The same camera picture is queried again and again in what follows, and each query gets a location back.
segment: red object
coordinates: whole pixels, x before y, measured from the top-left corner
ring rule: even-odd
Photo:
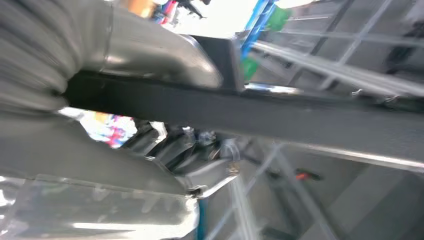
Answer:
[[[166,24],[168,22],[168,20],[170,19],[169,14],[172,13],[172,11],[174,10],[175,6],[177,5],[177,1],[173,0],[171,2],[171,4],[168,5],[168,7],[165,9],[165,11],[163,12],[165,14],[165,17],[163,18],[162,22],[160,24]]]

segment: black metal beam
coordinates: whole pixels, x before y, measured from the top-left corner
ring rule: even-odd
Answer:
[[[316,96],[218,92],[99,75],[76,76],[68,89],[77,108],[421,163],[424,156],[420,113]]]

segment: metal frame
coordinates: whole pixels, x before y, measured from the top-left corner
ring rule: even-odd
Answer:
[[[328,26],[325,32],[313,32],[313,31],[295,31],[295,30],[282,30],[280,33],[284,35],[300,35],[300,36],[315,36],[321,37],[314,49],[309,55],[304,55],[301,52],[296,52],[288,48],[279,47],[266,42],[257,42],[253,46],[254,48],[264,51],[267,54],[274,55],[280,58],[284,58],[300,65],[306,69],[313,70],[314,72],[320,72],[327,75],[327,78],[318,87],[319,90],[328,90],[334,86],[335,80],[338,79],[346,84],[353,85],[366,92],[370,92],[376,95],[389,96],[423,96],[422,90],[424,86],[421,84],[415,84],[408,82],[403,79],[393,78],[384,74],[378,74],[375,72],[358,69],[346,66],[345,64],[351,58],[355,50],[362,42],[374,42],[383,44],[393,44],[401,46],[411,47],[424,47],[424,41],[413,39],[411,37],[391,37],[383,36],[380,34],[369,34],[373,26],[378,22],[381,16],[385,13],[387,8],[393,2],[393,0],[384,0],[379,8],[373,13],[369,20],[364,24],[362,29],[357,33],[346,33],[346,32],[332,32],[340,20],[343,18],[347,9],[350,7],[353,1],[346,1],[345,4],[339,9],[335,15],[333,21]],[[315,55],[323,43],[328,38],[346,39],[352,40],[350,45],[346,48],[343,55],[338,61],[332,62],[327,59],[313,56]],[[332,69],[326,69],[325,66],[331,66]],[[298,70],[288,85],[293,86],[297,79],[302,74],[302,69]]]
[[[84,87],[78,88],[78,82]],[[290,87],[275,92],[205,90],[139,78],[79,74],[71,106],[227,133],[263,136],[344,159],[424,173],[424,115],[325,98]],[[95,97],[86,101],[78,96]]]

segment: metal rail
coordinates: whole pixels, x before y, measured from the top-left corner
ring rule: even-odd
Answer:
[[[357,33],[349,32],[319,32],[319,31],[296,31],[296,30],[283,30],[280,34],[287,35],[302,35],[311,37],[323,37],[323,38],[334,38],[334,39],[346,39],[353,40],[358,38]],[[387,36],[382,34],[372,34],[362,38],[363,42],[373,42],[390,45],[401,45],[406,47],[420,47],[424,48],[424,40],[414,37],[400,37],[400,36]]]
[[[348,160],[424,173],[424,115],[420,113],[306,95],[288,87],[274,89],[277,96],[253,90],[242,94],[207,91],[130,77],[114,79],[80,73],[69,83],[74,94],[68,92],[68,100],[76,108],[277,138]],[[87,82],[104,87],[83,87]],[[78,99],[82,94],[92,96],[90,91],[96,97],[87,102]]]
[[[418,96],[424,97],[424,86],[398,77],[339,65],[317,56],[304,55],[286,47],[258,41],[254,48],[270,55],[287,59],[310,70],[340,79],[340,81],[364,89],[366,92],[382,96]]]

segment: metal sheet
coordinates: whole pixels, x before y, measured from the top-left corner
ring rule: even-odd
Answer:
[[[0,239],[160,240],[182,238],[198,224],[198,203],[191,196],[47,175],[0,180],[0,200],[10,205]],[[4,193],[14,183],[19,188],[9,197]]]

